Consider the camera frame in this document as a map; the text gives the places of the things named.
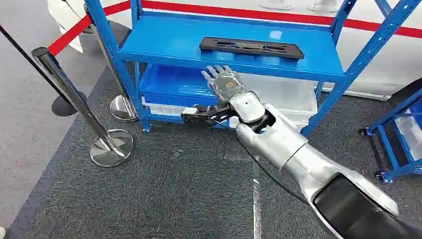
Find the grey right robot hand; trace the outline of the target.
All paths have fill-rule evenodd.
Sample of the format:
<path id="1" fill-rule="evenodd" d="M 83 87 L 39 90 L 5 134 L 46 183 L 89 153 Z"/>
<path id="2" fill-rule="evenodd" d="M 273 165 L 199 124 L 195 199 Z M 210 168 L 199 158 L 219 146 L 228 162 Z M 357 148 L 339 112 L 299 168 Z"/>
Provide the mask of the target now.
<path id="1" fill-rule="evenodd" d="M 207 66 L 207 70 L 202 70 L 201 74 L 220 102 L 229 102 L 232 97 L 246 92 L 240 76 L 228 65 Z"/>

